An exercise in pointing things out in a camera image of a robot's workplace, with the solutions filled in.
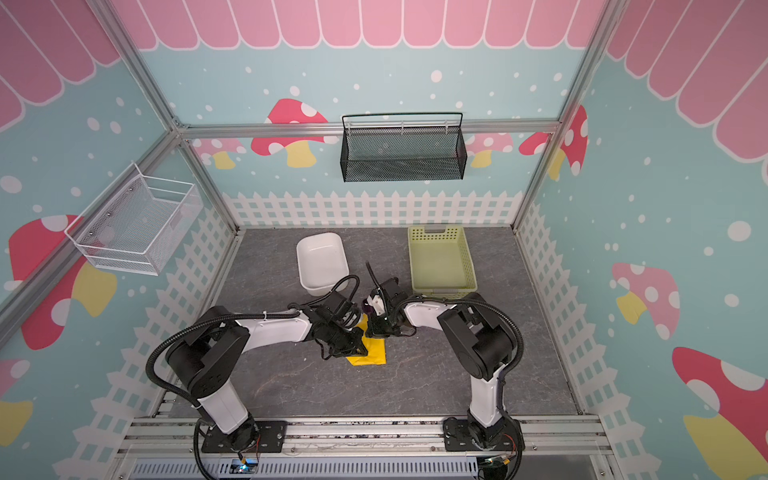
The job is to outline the yellow paper napkin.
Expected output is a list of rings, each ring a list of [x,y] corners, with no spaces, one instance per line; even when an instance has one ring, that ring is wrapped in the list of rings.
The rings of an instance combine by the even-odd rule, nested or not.
[[[367,336],[368,316],[362,315],[357,327],[362,331],[362,345],[367,351],[366,355],[348,356],[347,361],[353,366],[385,365],[386,364],[386,340],[370,338]]]

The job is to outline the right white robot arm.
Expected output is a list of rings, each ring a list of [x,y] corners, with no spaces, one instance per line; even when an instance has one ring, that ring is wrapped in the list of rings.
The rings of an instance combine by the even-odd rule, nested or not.
[[[406,295],[398,281],[375,287],[363,301],[371,338],[410,336],[419,328],[440,330],[470,376],[471,400],[464,419],[443,422],[448,451],[512,451],[525,448],[520,423],[504,407],[506,375],[522,360],[517,325],[476,292],[446,299]]]

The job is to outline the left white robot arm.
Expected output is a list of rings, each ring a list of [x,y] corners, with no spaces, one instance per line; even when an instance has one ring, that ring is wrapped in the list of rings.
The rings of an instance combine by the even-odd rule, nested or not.
[[[323,358],[366,356],[360,308],[340,293],[280,312],[234,313],[214,306],[159,348],[182,393],[224,435],[251,428],[252,415],[231,381],[240,357],[257,348],[315,342]]]

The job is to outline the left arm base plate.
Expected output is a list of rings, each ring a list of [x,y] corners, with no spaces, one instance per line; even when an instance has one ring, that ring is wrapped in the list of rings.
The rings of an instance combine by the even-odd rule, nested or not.
[[[280,453],[288,422],[247,419],[231,433],[212,427],[204,434],[203,453]]]

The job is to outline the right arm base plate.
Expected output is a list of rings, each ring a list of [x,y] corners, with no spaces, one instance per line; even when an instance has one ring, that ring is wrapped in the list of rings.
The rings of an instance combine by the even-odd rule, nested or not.
[[[506,417],[490,427],[483,426],[471,416],[448,417],[443,422],[442,432],[448,452],[522,452],[526,448],[520,422]]]

